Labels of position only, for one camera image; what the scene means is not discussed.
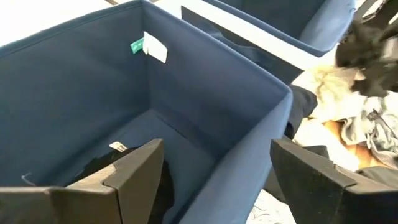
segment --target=clothing tag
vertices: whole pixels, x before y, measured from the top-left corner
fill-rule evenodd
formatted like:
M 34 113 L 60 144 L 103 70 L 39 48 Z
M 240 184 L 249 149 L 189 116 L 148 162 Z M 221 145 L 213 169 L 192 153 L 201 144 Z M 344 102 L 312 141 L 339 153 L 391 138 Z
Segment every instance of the clothing tag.
M 167 48 L 164 46 L 156 37 L 148 34 L 144 31 L 144 45 L 142 50 L 145 54 L 149 54 L 160 60 L 163 63 L 166 63 L 167 59 Z
M 120 142 L 114 142 L 114 143 L 110 144 L 109 146 L 113 149 L 116 149 L 119 152 L 123 152 L 123 151 L 127 150 L 127 147 L 124 146 L 123 144 L 121 144 Z
M 144 38 L 141 38 L 141 39 L 135 41 L 134 43 L 130 44 L 132 53 L 135 54 L 135 53 L 137 53 L 137 51 L 141 50 L 143 44 L 144 44 Z

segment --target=white cloth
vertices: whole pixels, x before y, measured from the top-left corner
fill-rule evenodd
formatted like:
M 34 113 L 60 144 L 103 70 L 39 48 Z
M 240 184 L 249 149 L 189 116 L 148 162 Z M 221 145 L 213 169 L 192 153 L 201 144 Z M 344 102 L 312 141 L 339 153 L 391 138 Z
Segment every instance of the white cloth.
M 355 117 L 362 110 L 366 97 L 351 92 L 354 78 L 363 79 L 355 69 L 340 69 L 327 65 L 303 72 L 292 84 L 317 96 L 318 106 L 310 118 L 316 118 L 321 122 L 338 121 Z
M 295 221 L 288 205 L 261 190 L 246 224 L 295 224 Z

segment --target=black garment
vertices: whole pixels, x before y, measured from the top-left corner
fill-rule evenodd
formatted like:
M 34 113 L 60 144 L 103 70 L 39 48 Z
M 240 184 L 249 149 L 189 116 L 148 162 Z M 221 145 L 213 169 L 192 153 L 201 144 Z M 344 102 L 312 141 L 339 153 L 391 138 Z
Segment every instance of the black garment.
M 282 139 L 293 143 L 286 136 L 284 136 Z M 307 146 L 303 147 L 303 149 L 306 149 L 310 152 L 318 154 L 319 156 L 329 159 L 329 153 L 326 146 Z M 285 196 L 282 193 L 282 189 L 280 188 L 280 185 L 278 183 L 278 179 L 276 177 L 274 168 L 271 168 L 271 171 L 269 172 L 268 178 L 263 186 L 263 189 L 266 192 L 270 193 L 272 196 L 274 196 L 276 199 L 278 199 L 280 202 L 287 203 Z
M 356 172 L 367 178 L 398 189 L 398 170 L 382 166 L 375 166 L 363 168 L 357 170 Z
M 285 129 L 285 136 L 282 139 L 292 142 L 291 139 L 294 138 L 294 135 L 299 129 L 302 120 L 310 116 L 312 111 L 317 106 L 318 102 L 317 96 L 311 91 L 295 85 L 290 85 L 289 87 L 293 93 L 293 104 Z M 320 156 L 329 158 L 326 146 L 310 146 L 305 147 L 305 149 L 308 149 L 309 151 L 314 152 Z M 286 203 L 285 197 L 282 193 L 282 190 L 280 189 L 274 168 L 271 168 L 263 189 L 273 195 L 276 199 Z
M 310 116 L 315 107 L 317 107 L 318 102 L 317 96 L 311 91 L 295 85 L 290 85 L 289 87 L 293 92 L 293 104 L 285 135 L 289 139 L 293 139 L 303 118 Z
M 133 150 L 139 147 L 132 147 L 126 149 L 123 152 L 117 150 L 112 150 L 110 153 L 101 156 L 99 158 L 94 158 L 89 162 L 82 173 L 76 176 L 72 183 L 77 182 L 85 177 L 88 177 L 95 172 L 105 168 L 106 166 L 112 164 L 123 156 L 129 154 Z M 174 187 L 172 176 L 170 175 L 169 165 L 166 161 L 163 161 L 162 173 L 160 176 L 159 186 L 156 192 L 156 198 L 152 211 L 150 213 L 148 224 L 161 224 L 166 211 L 171 208 L 174 204 Z

